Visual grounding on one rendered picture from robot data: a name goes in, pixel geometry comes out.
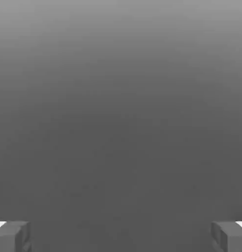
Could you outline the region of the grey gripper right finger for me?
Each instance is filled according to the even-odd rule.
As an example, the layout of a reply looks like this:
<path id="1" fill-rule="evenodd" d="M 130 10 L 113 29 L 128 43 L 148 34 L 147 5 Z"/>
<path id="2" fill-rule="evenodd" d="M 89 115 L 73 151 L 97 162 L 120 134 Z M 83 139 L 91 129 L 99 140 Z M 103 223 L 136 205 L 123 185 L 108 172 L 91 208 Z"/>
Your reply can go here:
<path id="1" fill-rule="evenodd" d="M 213 221 L 210 233 L 215 252 L 242 252 L 242 221 Z"/>

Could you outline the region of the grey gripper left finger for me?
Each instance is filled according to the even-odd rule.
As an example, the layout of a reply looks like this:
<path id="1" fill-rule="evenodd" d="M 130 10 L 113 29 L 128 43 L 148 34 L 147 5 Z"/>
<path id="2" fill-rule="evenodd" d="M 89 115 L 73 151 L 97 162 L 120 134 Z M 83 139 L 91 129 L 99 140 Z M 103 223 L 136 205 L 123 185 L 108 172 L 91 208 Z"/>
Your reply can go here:
<path id="1" fill-rule="evenodd" d="M 0 221 L 0 252 L 32 252 L 29 221 Z"/>

